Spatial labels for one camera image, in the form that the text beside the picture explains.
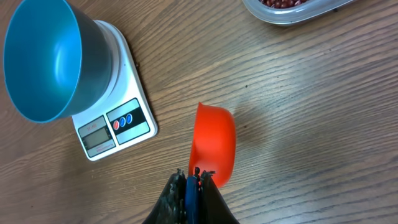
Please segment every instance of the blue bowl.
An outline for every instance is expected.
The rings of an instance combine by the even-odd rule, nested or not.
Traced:
[[[64,0],[23,1],[10,21],[3,59],[12,102],[36,123],[88,109],[111,77],[100,28]]]

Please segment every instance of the digital kitchen scale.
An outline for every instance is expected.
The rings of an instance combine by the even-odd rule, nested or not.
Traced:
[[[87,110],[72,116],[80,143],[91,161],[157,134],[157,125],[125,38],[115,26],[95,22],[112,52],[112,75],[104,95]]]

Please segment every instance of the scale button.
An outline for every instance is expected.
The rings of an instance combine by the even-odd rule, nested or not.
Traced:
[[[126,119],[124,117],[121,117],[119,120],[119,123],[120,123],[120,127],[123,128],[126,125]]]
[[[116,131],[119,129],[119,121],[114,121],[113,123],[113,129]]]
[[[131,114],[127,114],[126,121],[127,121],[127,124],[131,123],[131,121],[132,121],[132,115]]]

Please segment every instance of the red beans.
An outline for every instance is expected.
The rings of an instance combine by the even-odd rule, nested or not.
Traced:
[[[274,7],[276,9],[285,9],[288,7],[298,6],[299,4],[305,3],[308,0],[259,0],[259,1],[268,7]]]

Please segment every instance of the scale control panel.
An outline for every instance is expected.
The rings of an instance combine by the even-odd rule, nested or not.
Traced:
[[[78,129],[89,159],[124,146],[150,132],[148,120],[134,98]]]

